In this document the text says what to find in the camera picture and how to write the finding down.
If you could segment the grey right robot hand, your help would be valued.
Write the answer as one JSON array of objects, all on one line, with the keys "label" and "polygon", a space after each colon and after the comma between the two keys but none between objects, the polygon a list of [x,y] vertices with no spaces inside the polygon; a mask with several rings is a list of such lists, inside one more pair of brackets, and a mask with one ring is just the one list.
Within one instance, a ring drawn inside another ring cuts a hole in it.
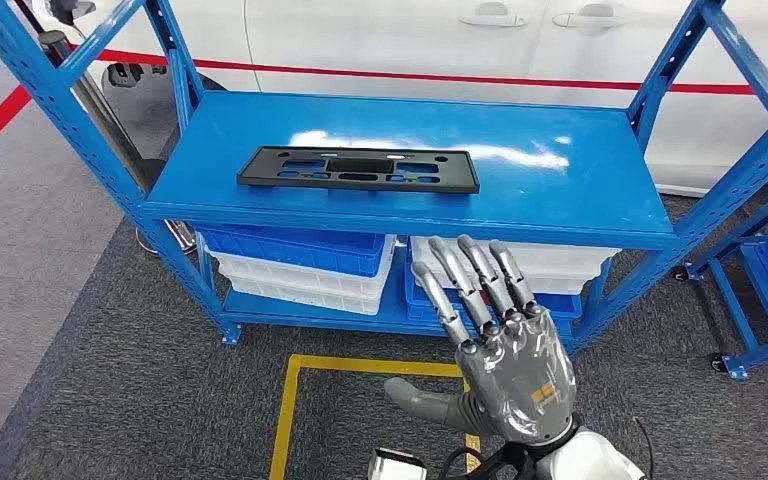
[{"label": "grey right robot hand", "polygon": [[471,435],[496,435],[531,446],[552,443],[573,427],[576,381],[551,313],[540,305],[507,247],[483,250],[462,234],[457,245],[476,272],[471,279],[440,237],[429,247],[455,286],[456,309],[422,261],[411,271],[455,347],[468,385],[459,395],[420,390],[402,378],[385,381],[389,398],[409,415]]}]

